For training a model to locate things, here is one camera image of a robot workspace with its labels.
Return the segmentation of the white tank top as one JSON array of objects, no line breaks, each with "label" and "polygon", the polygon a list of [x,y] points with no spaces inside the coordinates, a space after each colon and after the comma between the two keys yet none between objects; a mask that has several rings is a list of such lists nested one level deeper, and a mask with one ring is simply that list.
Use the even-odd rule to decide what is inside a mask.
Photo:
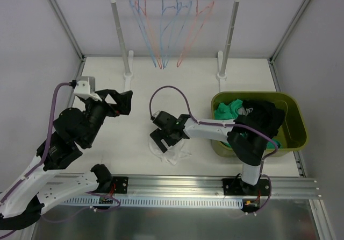
[{"label": "white tank top", "polygon": [[154,156],[159,158],[162,162],[166,162],[171,165],[176,165],[181,159],[191,156],[191,152],[186,146],[185,139],[182,139],[174,146],[168,147],[165,153],[158,148],[157,144],[152,139],[148,140],[148,146]]}]

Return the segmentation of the green tank top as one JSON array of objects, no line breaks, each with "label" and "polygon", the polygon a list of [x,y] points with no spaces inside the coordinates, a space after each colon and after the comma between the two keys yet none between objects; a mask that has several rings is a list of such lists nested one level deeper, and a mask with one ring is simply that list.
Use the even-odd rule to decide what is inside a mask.
[{"label": "green tank top", "polygon": [[[238,114],[238,109],[243,107],[242,103],[243,103],[243,100],[238,99],[238,98],[230,102],[229,104],[221,102],[218,105],[218,107],[214,110],[214,118],[216,120],[223,120],[223,119],[237,119],[239,116],[245,116],[245,115]],[[272,138],[272,140],[273,140],[272,143],[271,142],[267,143],[268,149],[273,149],[275,146],[279,148],[282,147],[281,143],[277,139],[275,139],[275,136]]]}]

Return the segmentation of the grey tank top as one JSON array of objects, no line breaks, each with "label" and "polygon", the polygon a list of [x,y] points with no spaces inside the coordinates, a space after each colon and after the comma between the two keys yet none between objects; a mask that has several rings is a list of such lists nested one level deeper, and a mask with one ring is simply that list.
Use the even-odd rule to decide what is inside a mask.
[{"label": "grey tank top", "polygon": [[253,108],[245,108],[245,107],[241,107],[238,109],[238,114],[239,115],[245,115],[247,116],[248,114],[250,114],[253,111]]}]

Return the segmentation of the pink wire hanger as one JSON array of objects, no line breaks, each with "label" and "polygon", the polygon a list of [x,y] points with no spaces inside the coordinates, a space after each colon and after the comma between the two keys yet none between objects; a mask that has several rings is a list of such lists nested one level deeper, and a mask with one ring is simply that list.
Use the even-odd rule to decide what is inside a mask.
[{"label": "pink wire hanger", "polygon": [[148,16],[147,2],[146,0],[136,0],[134,5],[139,18],[141,33],[146,43],[153,65],[154,67],[162,69],[160,52],[155,39],[153,27]]}]

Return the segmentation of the light blue wire hanger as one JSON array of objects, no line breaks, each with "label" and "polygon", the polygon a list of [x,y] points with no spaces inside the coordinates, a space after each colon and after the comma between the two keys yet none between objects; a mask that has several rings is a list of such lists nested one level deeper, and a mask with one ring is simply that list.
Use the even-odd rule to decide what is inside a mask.
[{"label": "light blue wire hanger", "polygon": [[162,63],[156,49],[155,39],[153,37],[150,22],[148,20],[146,0],[130,0],[129,4],[141,32],[142,38],[148,49],[153,66],[161,68]]}]

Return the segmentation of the black tank top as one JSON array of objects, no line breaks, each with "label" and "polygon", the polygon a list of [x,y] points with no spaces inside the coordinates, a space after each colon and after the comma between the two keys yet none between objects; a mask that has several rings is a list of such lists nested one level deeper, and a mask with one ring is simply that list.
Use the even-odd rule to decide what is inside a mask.
[{"label": "black tank top", "polygon": [[266,136],[277,136],[282,125],[285,112],[277,108],[273,103],[260,100],[243,100],[242,106],[250,112],[247,116],[252,120]]}]

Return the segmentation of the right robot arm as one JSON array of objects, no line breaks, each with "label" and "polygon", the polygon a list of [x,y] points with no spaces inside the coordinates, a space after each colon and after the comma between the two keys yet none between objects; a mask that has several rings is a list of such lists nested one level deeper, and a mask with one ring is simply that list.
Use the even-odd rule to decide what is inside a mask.
[{"label": "right robot arm", "polygon": [[158,111],[150,117],[156,129],[149,136],[162,153],[191,138],[227,142],[242,162],[241,177],[234,183],[234,188],[244,195],[258,193],[262,156],[270,138],[260,132],[247,116],[221,122],[195,119],[188,114],[176,118],[165,111]]}]

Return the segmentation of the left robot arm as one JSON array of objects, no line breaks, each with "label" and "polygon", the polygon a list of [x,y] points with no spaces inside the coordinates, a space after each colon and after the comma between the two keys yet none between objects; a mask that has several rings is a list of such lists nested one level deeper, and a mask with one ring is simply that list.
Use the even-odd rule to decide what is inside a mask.
[{"label": "left robot arm", "polygon": [[104,164],[94,165],[69,183],[44,189],[51,178],[91,148],[106,117],[129,115],[133,91],[97,91],[99,100],[82,99],[85,110],[67,108],[54,120],[51,138],[44,141],[23,175],[1,193],[1,230],[21,230],[37,222],[59,203],[84,192],[106,193],[112,174]]}]

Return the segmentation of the white clothes rack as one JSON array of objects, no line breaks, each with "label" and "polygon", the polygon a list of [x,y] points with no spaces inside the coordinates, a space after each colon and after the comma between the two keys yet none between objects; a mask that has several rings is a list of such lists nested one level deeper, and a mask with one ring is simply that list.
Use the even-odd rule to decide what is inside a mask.
[{"label": "white clothes rack", "polygon": [[[226,67],[228,62],[228,55],[231,48],[235,21],[238,13],[240,0],[234,0],[232,15],[230,19],[230,24],[228,28],[228,34],[225,44],[224,51],[218,52],[218,72],[216,78],[219,83],[219,89],[224,85],[225,80],[227,79]],[[128,91],[131,89],[131,81],[133,79],[133,58],[134,52],[132,50],[128,51],[125,46],[124,36],[120,25],[119,13],[117,8],[116,0],[110,0],[112,14],[115,22],[116,33],[120,45],[121,56],[124,63],[124,90]]]}]

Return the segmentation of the olive green plastic basin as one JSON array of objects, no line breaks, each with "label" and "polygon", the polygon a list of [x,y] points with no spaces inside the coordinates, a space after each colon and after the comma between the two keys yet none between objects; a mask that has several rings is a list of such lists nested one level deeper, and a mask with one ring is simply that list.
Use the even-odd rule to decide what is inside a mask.
[{"label": "olive green plastic basin", "polygon": [[224,91],[216,94],[211,101],[211,116],[219,116],[219,106],[222,108],[232,102],[268,101],[285,112],[285,119],[273,140],[280,143],[280,148],[273,157],[281,157],[289,152],[299,151],[307,145],[308,133],[306,125],[296,100],[288,94],[275,91]]}]

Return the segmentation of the aluminium mounting rail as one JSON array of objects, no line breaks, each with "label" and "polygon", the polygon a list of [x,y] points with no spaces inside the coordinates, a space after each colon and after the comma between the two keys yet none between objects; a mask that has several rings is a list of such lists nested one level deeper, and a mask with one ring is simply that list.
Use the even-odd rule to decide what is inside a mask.
[{"label": "aluminium mounting rail", "polygon": [[43,187],[49,196],[56,190],[74,198],[83,194],[103,194],[124,197],[179,197],[215,198],[233,197],[254,199],[275,197],[278,199],[322,198],[315,179],[261,176],[256,187],[243,190],[237,177],[200,177],[168,175],[112,175],[110,182],[99,186],[86,174],[61,173],[54,176]]}]

